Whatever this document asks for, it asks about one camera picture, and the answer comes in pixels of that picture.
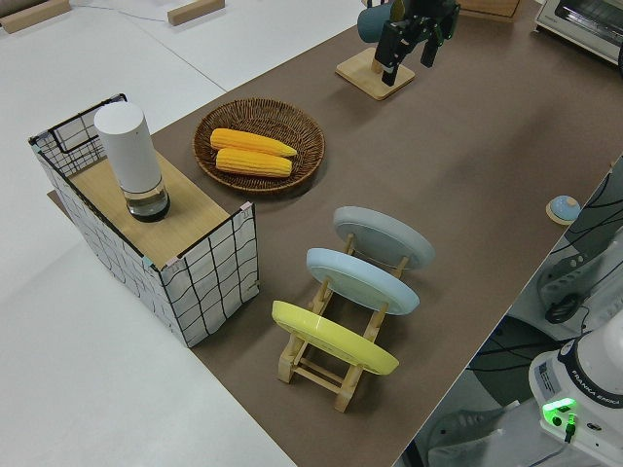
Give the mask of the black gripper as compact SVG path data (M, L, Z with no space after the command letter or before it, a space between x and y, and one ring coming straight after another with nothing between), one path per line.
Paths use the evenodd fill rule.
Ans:
M384 23L375 60L382 66L382 82L395 84L400 63L414 43L424 42L421 64L431 67L445 40L454 36L460 4L457 1L394 1Z

